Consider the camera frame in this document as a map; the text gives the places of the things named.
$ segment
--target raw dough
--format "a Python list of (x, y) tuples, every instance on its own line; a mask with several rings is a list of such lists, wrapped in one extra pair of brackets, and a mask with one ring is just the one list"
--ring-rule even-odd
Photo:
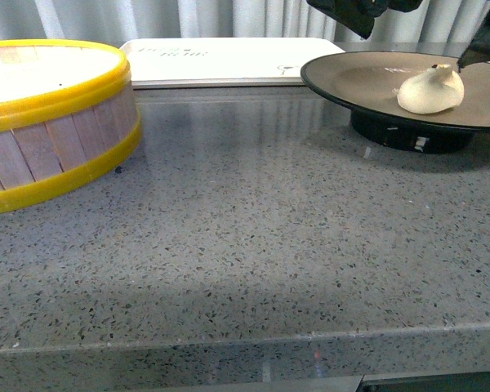
[(438, 113), (461, 104), (465, 87), (451, 65), (439, 64), (403, 82), (398, 103), (416, 114)]

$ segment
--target yellow plastic band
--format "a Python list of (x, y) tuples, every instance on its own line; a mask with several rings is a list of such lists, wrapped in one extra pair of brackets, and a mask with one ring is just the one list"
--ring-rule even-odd
[(82, 47), (107, 51), (118, 63), (100, 76), (57, 91), (0, 102), (0, 131), (27, 127), (78, 112), (117, 94), (131, 82), (131, 69), (125, 54), (116, 47), (98, 42), (66, 39), (22, 39), (0, 41), (0, 47)]
[(31, 184), (0, 191), (0, 214), (44, 202), (79, 188), (123, 162), (138, 145), (141, 138), (140, 115), (132, 131), (102, 155), (56, 176)]

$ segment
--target gray countertop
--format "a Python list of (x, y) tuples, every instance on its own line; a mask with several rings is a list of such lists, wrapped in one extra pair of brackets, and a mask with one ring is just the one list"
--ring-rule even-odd
[(0, 390), (490, 370), (490, 136), (388, 149), (306, 87), (136, 98), (120, 173), (0, 215)]

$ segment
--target black plate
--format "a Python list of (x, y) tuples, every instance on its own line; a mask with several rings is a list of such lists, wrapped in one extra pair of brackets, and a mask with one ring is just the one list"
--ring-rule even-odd
[(490, 132), (490, 64), (463, 69), (465, 99), (454, 109), (413, 114), (398, 104), (406, 79), (434, 64), (457, 68), (457, 58), (420, 53), (361, 51), (319, 57), (301, 77), (319, 95), (352, 110), (354, 129), (383, 145), (426, 153), (464, 147), (475, 132)]

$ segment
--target white tray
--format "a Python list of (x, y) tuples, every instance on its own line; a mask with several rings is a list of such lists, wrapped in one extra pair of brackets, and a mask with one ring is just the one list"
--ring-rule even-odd
[(298, 86), (303, 64), (343, 52), (318, 38), (153, 38), (120, 49), (134, 88)]

